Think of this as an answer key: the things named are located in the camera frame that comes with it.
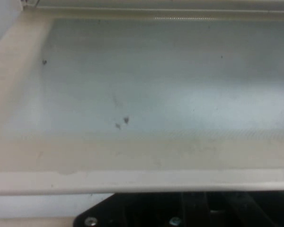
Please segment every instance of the dark spot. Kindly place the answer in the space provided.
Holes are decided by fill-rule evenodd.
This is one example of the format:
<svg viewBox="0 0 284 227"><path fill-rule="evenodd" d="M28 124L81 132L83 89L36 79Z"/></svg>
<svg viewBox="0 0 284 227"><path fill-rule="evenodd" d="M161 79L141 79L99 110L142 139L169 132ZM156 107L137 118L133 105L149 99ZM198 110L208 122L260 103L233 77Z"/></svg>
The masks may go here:
<svg viewBox="0 0 284 227"><path fill-rule="evenodd" d="M128 124L128 122L129 122L129 117L125 117L125 118L123 118L123 120L124 120L125 124Z"/></svg>
<svg viewBox="0 0 284 227"><path fill-rule="evenodd" d="M118 123L115 124L115 127L116 127L117 129L121 129L121 125L118 124Z"/></svg>

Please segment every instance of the stain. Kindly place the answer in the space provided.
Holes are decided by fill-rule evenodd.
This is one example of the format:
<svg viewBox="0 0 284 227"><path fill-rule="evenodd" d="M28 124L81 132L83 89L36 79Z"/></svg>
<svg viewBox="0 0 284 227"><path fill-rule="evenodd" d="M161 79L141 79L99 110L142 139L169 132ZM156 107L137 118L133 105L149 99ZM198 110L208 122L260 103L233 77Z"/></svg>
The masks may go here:
<svg viewBox="0 0 284 227"><path fill-rule="evenodd" d="M43 150L39 152L36 162L39 161L39 159L42 157L43 153L44 153Z"/></svg>
<svg viewBox="0 0 284 227"><path fill-rule="evenodd" d="M116 124L115 124L115 127L116 127L117 129L121 130L121 125L120 125L120 124L116 123Z"/></svg>
<svg viewBox="0 0 284 227"><path fill-rule="evenodd" d="M124 120L125 124L128 124L128 122L129 122L129 117L125 117L125 118L123 118L123 120Z"/></svg>
<svg viewBox="0 0 284 227"><path fill-rule="evenodd" d="M122 103L119 102L115 94L113 94L113 103L115 105L115 108L122 108L123 106Z"/></svg>

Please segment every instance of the metal screw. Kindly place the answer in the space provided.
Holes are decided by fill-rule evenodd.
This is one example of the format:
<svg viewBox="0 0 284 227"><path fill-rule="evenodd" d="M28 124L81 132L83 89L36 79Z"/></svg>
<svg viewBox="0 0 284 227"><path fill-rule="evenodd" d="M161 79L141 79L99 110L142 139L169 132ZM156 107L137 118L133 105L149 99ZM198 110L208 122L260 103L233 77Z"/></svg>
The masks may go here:
<svg viewBox="0 0 284 227"><path fill-rule="evenodd" d="M182 220L181 218L178 218L178 217L173 217L169 220L169 224L171 226L179 226L181 223L182 223Z"/></svg>
<svg viewBox="0 0 284 227"><path fill-rule="evenodd" d="M84 221L85 226L96 226L97 223L98 223L98 220L94 217L88 217Z"/></svg>

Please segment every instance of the white wall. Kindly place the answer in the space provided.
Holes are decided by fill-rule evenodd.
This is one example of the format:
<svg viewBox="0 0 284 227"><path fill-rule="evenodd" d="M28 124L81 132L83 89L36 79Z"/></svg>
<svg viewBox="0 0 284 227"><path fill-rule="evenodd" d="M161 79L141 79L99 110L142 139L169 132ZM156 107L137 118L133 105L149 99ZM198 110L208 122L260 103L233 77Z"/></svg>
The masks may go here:
<svg viewBox="0 0 284 227"><path fill-rule="evenodd" d="M0 0L0 39L21 11L19 0Z"/></svg>

